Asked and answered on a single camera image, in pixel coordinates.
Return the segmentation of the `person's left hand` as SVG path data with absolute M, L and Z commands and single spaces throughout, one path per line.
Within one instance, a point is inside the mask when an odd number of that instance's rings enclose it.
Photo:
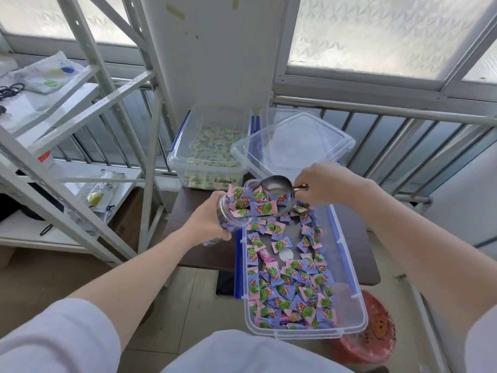
M 231 239 L 232 234 L 220 226 L 217 207 L 218 203 L 210 204 L 205 200 L 181 227 L 183 241 L 190 248 L 213 239 Z

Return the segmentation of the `metal balcony railing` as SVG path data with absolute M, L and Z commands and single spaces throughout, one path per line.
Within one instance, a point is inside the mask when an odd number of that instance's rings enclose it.
M 482 152 L 487 142 L 497 142 L 497 115 L 296 97 L 277 97 L 271 108 L 310 112 L 349 134 L 356 144 L 339 162 L 407 202 L 421 202 Z M 163 128 L 167 125 L 161 118 L 156 172 L 177 175 L 167 165 L 171 147 L 163 144 Z

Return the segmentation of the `person's right hand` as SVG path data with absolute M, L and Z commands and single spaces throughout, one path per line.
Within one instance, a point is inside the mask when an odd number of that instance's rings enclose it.
M 314 163 L 302 171 L 313 172 L 313 203 L 344 204 L 354 210 L 381 189 L 377 184 L 335 163 Z

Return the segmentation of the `brown cardboard box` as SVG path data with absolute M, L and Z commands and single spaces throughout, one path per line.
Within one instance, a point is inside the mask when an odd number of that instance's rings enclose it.
M 108 226 L 134 252 L 138 252 L 144 189 L 135 187 L 112 216 Z

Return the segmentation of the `white metal shelf rack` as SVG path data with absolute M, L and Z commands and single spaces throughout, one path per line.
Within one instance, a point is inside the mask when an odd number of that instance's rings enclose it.
M 162 74 L 156 74 L 153 63 L 157 55 L 151 46 L 152 37 L 148 28 L 141 0 L 123 0 L 130 24 L 104 0 L 90 0 L 124 33 L 138 45 L 145 60 L 145 71 L 120 87 L 116 87 L 103 57 L 90 32 L 77 0 L 57 0 L 65 19 L 81 46 L 89 66 L 77 79 L 68 84 L 61 102 L 66 102 L 81 89 L 87 80 L 94 78 L 102 98 L 70 119 L 52 116 L 33 121 L 20 128 L 20 133 L 30 134 L 41 122 L 50 121 L 45 132 L 36 135 L 33 142 L 23 145 L 13 133 L 0 126 L 0 192 L 8 194 L 25 205 L 45 221 L 31 219 L 17 211 L 0 222 L 0 248 L 30 248 L 87 253 L 107 262 L 111 266 L 121 264 L 122 259 L 132 259 L 145 252 L 155 233 L 165 200 L 156 180 L 156 152 L 159 142 L 161 118 L 166 114 L 163 90 L 160 87 Z M 154 91 L 150 142 L 145 153 L 134 130 L 123 99 L 134 90 L 149 82 Z M 120 166 L 98 166 L 93 163 L 59 162 L 47 168 L 38 160 L 63 140 L 86 127 L 94 118 L 111 110 L 132 148 L 139 168 Z M 110 215 L 103 222 L 76 194 L 86 182 L 117 182 L 111 204 L 115 214 L 137 184 L 143 184 L 144 199 L 141 216 L 138 252 L 134 252 L 108 226 Z M 45 189 L 64 206 L 64 212 L 39 194 L 29 183 Z

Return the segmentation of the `metal scoop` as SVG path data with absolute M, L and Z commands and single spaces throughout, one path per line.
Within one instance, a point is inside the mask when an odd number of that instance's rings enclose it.
M 263 180 L 251 179 L 245 183 L 245 187 L 256 189 L 262 185 L 264 188 L 269 190 L 272 194 L 289 194 L 289 201 L 286 206 L 278 205 L 275 217 L 280 217 L 285 213 L 290 212 L 293 207 L 296 205 L 297 200 L 295 199 L 294 194 L 294 185 L 292 182 L 282 175 L 273 175 L 269 176 Z

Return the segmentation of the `person's right forearm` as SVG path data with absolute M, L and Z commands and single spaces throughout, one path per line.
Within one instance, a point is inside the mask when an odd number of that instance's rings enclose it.
M 357 212 L 459 336 L 497 351 L 497 261 L 359 179 Z

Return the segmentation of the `pile of green wrapped candies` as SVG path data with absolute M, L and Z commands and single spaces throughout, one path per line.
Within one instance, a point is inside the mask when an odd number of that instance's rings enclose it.
M 190 145 L 186 163 L 192 169 L 185 171 L 186 186 L 227 191 L 229 185 L 240 185 L 242 167 L 231 154 L 231 146 L 243 137 L 243 129 L 202 127 Z

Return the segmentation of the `pile of purple wrapped candies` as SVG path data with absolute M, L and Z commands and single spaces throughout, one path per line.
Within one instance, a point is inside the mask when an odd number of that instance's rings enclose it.
M 254 326 L 332 328 L 333 277 L 315 207 L 298 201 L 289 213 L 250 223 L 246 231 L 248 303 Z M 295 257 L 287 266 L 278 256 L 285 248 L 292 249 Z

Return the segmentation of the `long clear plastic storage bin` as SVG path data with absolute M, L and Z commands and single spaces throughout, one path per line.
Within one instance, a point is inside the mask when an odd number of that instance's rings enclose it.
M 242 299 L 245 307 L 245 322 L 250 331 L 258 336 L 276 339 L 305 340 L 305 339 L 337 339 L 345 334 L 363 331 L 368 323 L 368 316 L 349 254 L 346 239 L 335 208 L 332 205 L 314 206 L 318 215 L 324 236 L 321 239 L 326 248 L 325 258 L 333 277 L 333 305 L 335 309 L 334 326 L 320 330 L 283 330 L 259 329 L 250 318 L 248 288 L 247 288 L 247 253 L 246 228 L 236 231 L 236 265 L 235 265 L 235 298 Z

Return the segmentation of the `person's white shirt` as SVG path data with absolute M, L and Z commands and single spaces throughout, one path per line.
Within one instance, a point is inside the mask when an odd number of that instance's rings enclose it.
M 0 373 L 116 373 L 120 340 L 108 317 L 82 299 L 55 302 L 0 339 Z M 497 373 L 497 305 L 470 329 L 467 373 Z M 214 332 L 160 373 L 353 373 L 313 352 L 239 330 Z

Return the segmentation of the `clear plastic bag with stickers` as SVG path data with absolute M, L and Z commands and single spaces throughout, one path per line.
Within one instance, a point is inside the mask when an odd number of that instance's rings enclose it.
M 62 51 L 9 74 L 14 83 L 21 83 L 25 90 L 49 94 L 64 87 L 84 66 L 68 59 Z

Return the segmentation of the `clear plastic jar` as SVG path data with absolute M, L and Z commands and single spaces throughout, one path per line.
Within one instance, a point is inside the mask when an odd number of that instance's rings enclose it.
M 217 217 L 220 226 L 233 234 L 239 228 L 249 224 L 252 220 L 250 209 L 253 190 L 250 187 L 230 184 L 228 190 L 219 199 Z

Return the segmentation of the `clear plastic bin lid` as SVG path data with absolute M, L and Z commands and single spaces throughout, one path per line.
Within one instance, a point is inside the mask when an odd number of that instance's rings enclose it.
M 263 109 L 256 131 L 232 144 L 231 153 L 257 179 L 282 175 L 294 182 L 316 162 L 337 163 L 356 141 L 346 132 L 297 109 Z

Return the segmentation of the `frosted glass window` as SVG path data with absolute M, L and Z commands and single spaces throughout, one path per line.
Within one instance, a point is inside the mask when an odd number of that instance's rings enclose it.
M 96 43 L 135 47 L 90 0 L 77 0 Z M 57 0 L 0 0 L 0 27 L 7 35 L 75 41 Z
M 444 80 L 497 0 L 301 0 L 288 65 Z

